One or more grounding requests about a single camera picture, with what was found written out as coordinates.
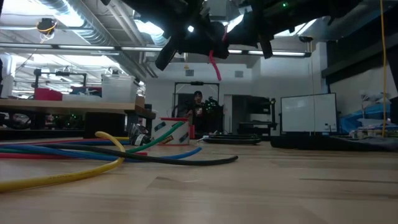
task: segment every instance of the wooden table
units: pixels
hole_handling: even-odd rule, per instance
[[[185,167],[123,163],[72,183],[0,194],[1,224],[396,224],[398,154],[204,144],[189,159],[232,164]],[[196,146],[162,147],[149,155]],[[0,160],[0,180],[76,172],[103,161]]]
[[[85,114],[90,112],[127,114],[127,129],[138,117],[146,119],[148,130],[152,129],[152,120],[156,114],[134,103],[103,103],[84,101],[47,101],[47,100],[0,100],[0,111],[9,113],[36,114],[34,129],[42,129],[46,114]]]

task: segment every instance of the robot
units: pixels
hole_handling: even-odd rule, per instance
[[[323,16],[330,24],[345,16],[362,0],[245,0],[243,21],[226,33],[220,22],[211,22],[204,0],[123,0],[136,10],[143,21],[151,21],[164,30],[169,39],[155,64],[164,70],[175,53],[195,53],[227,58],[231,44],[257,47],[260,43],[265,59],[272,56],[270,41],[274,35]]]

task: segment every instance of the blue hose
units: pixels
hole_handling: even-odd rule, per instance
[[[31,145],[8,145],[8,146],[2,146],[2,148],[6,149],[18,149],[18,150],[23,150],[23,151],[30,151],[30,152],[38,152],[38,153],[46,153],[46,154],[55,154],[59,156],[68,156],[72,158],[80,158],[80,159],[96,159],[96,160],[102,160],[102,161],[115,161],[118,157],[116,156],[106,156],[106,155],[101,155],[101,154],[93,154],[93,153],[86,153],[86,152],[71,152],[71,151],[65,151],[61,149],[52,149],[49,147],[43,147],[43,146],[31,146]],[[198,152],[201,151],[201,147],[198,147],[197,149],[194,149],[192,151],[179,154],[179,155],[174,155],[174,156],[164,156],[160,158],[164,159],[183,159],[189,156],[192,156]],[[144,161],[137,161],[134,159],[126,159],[126,162],[144,162]]]

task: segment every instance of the whiteboard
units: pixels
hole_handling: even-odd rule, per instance
[[[337,132],[336,95],[281,99],[283,132]]]

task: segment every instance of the black hose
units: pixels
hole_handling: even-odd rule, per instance
[[[238,159],[238,156],[229,157],[226,159],[216,159],[212,161],[185,161],[180,159],[165,159],[159,157],[152,157],[152,156],[140,156],[137,154],[131,154],[126,152],[115,151],[112,149],[104,149],[100,147],[88,147],[88,146],[81,146],[81,145],[72,145],[72,144],[41,144],[37,146],[45,146],[50,147],[53,149],[70,149],[70,150],[77,150],[77,151],[90,151],[90,152],[97,152],[102,153],[110,156],[118,156],[128,159],[135,159],[138,161],[146,161],[146,162],[157,162],[163,164],[173,164],[173,165],[182,165],[182,166],[214,166],[214,165],[222,165],[234,162]]]

